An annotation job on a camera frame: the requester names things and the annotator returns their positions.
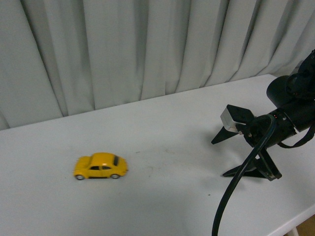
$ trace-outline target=toy car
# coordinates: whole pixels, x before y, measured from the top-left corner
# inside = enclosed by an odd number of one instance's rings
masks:
[[[85,178],[119,178],[128,171],[126,160],[111,153],[99,152],[78,159],[73,175],[78,180]]]

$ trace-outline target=black cable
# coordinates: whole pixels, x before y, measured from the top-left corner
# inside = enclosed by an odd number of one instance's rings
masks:
[[[257,117],[255,121],[261,120],[261,119],[266,119],[269,118],[271,120],[270,125],[268,127],[267,132],[265,135],[259,140],[257,145],[254,147],[254,149],[251,151],[251,153],[248,155],[248,157],[245,159],[243,164],[240,166],[240,168],[237,170],[235,176],[231,180],[230,184],[228,185],[225,193],[223,194],[223,197],[219,203],[214,221],[213,221],[213,226],[212,226],[212,236],[217,236],[219,232],[219,225],[220,221],[222,219],[222,215],[224,212],[224,209],[227,205],[228,200],[230,199],[234,189],[236,188],[236,185],[240,181],[241,177],[244,175],[245,171],[247,170],[248,166],[250,163],[255,159],[255,157],[259,154],[261,149],[266,145],[270,137],[272,136],[273,132],[275,131],[276,128],[276,119],[270,115],[263,115],[260,117]]]

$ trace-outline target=white table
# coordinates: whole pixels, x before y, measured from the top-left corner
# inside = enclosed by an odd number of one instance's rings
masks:
[[[275,109],[259,76],[0,132],[0,235],[208,236],[251,147],[242,136],[212,145],[227,104],[259,116]],[[303,134],[288,140],[296,142]],[[315,213],[314,141],[268,149],[283,177],[244,177],[219,235],[283,236]],[[124,157],[120,179],[72,176],[78,157]]]

